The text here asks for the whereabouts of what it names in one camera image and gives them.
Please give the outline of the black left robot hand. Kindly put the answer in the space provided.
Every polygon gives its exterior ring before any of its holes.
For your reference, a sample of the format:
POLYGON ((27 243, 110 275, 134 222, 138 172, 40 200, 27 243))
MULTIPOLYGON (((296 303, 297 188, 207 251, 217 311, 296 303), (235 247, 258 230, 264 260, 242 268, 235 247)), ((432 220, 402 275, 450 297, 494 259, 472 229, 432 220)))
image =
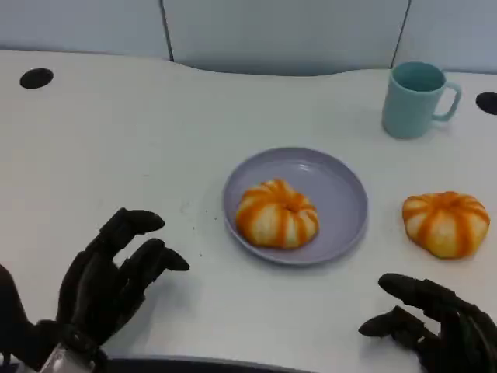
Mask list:
POLYGON ((188 271, 187 261, 160 239, 149 239, 121 266, 115 264, 135 236, 164 226, 151 211, 119 209, 71 263, 59 291, 57 322, 103 345, 133 318, 145 290, 165 270, 188 271))

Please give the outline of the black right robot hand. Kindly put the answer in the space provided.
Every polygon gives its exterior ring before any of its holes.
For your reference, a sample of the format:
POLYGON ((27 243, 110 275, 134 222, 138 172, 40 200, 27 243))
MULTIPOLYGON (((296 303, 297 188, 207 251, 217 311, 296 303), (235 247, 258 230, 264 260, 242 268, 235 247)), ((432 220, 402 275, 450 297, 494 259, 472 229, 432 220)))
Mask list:
POLYGON ((396 306, 367 320, 359 333, 368 337, 391 337, 414 352, 424 372, 495 372, 496 324, 474 304, 431 280, 386 273, 379 286, 405 305, 423 310, 440 324, 429 331, 413 314, 396 306))

